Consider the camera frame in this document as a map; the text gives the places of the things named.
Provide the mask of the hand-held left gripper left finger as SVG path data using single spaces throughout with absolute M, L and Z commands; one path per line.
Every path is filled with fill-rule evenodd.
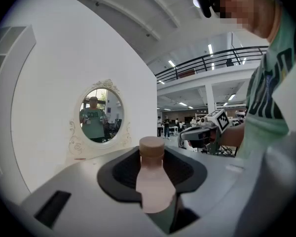
M 56 191 L 64 191 L 71 196 L 51 229 L 56 236 L 161 237 L 161 229 L 138 203 L 117 202 L 98 184 L 99 169 L 128 151 L 115 151 L 66 167 L 32 192 L 21 207 L 35 216 Z

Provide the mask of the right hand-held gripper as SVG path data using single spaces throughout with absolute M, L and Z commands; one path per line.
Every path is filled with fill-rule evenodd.
M 229 127 L 229 119 L 222 110 L 215 110 L 201 118 L 199 125 L 189 127 L 180 133 L 182 140 L 192 141 L 192 147 L 203 153 L 218 155 L 221 153 L 219 141 Z

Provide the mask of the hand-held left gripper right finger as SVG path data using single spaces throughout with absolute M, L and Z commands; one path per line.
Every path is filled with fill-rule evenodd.
M 237 222 L 243 205 L 231 193 L 245 170 L 239 158 L 165 148 L 164 167 L 177 191 L 176 221 L 209 217 Z

